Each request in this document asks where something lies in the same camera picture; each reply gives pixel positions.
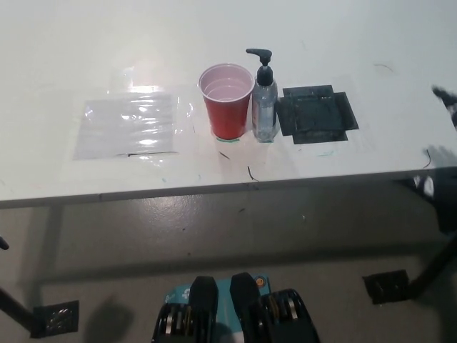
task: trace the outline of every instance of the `cup rim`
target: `cup rim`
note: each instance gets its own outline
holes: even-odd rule
[[[236,99],[232,99],[232,100],[217,100],[217,99],[213,99],[211,98],[210,96],[207,96],[203,90],[201,89],[201,80],[203,79],[203,77],[205,76],[206,73],[208,73],[210,70],[214,69],[214,68],[218,68],[220,66],[235,66],[235,67],[238,67],[240,69],[243,69],[248,75],[249,77],[251,77],[251,88],[249,89],[248,92],[246,92],[243,96],[240,96],[239,98],[236,98]],[[256,80],[254,79],[254,77],[252,76],[251,72],[244,68],[243,66],[240,66],[239,64],[235,64],[235,63],[220,63],[220,64],[214,64],[213,66],[210,66],[207,70],[205,70],[203,73],[201,73],[201,76],[200,76],[200,79],[199,79],[199,89],[200,89],[200,92],[201,94],[207,98],[208,100],[211,100],[211,101],[214,101],[214,102],[220,102],[220,103],[228,103],[228,102],[235,102],[235,101],[238,101],[238,100],[242,100],[244,98],[246,98],[249,94],[252,93],[253,89],[254,89],[254,85],[256,84]]]

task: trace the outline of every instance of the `black tape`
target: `black tape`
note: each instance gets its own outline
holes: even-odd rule
[[[278,118],[284,136],[294,144],[347,141],[347,130],[358,129],[346,93],[334,93],[332,86],[283,89]]]
[[[373,304],[402,302],[408,299],[409,278],[406,270],[364,277],[365,288]]]
[[[44,338],[77,332],[79,325],[79,302],[65,302],[34,308],[34,316],[46,323],[42,332],[31,334],[31,338]]]

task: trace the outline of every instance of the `black pump head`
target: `black pump head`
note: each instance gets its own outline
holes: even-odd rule
[[[260,86],[270,86],[273,83],[273,70],[268,66],[270,63],[272,52],[265,49],[247,49],[248,54],[257,55],[260,57],[262,66],[257,71],[257,83]]]
[[[270,50],[265,49],[246,49],[246,52],[259,56],[263,66],[268,66],[268,63],[271,61],[271,55],[273,54]]]

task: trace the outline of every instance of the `pump dispenser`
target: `pump dispenser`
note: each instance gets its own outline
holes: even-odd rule
[[[272,53],[264,49],[247,49],[246,52],[259,56],[262,63],[257,71],[256,84],[252,91],[253,133],[259,142],[272,142],[276,132],[278,101],[278,86],[273,78],[273,70],[268,65]]]

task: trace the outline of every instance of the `metal bar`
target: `metal bar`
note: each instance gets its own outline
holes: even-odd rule
[[[19,304],[11,295],[0,288],[0,310],[9,315],[31,334],[43,332],[46,324],[36,318],[28,309]]]
[[[415,299],[423,294],[436,277],[443,271],[447,264],[457,254],[457,234],[447,243],[441,252],[436,255],[430,264],[417,278],[408,285],[408,298]]]

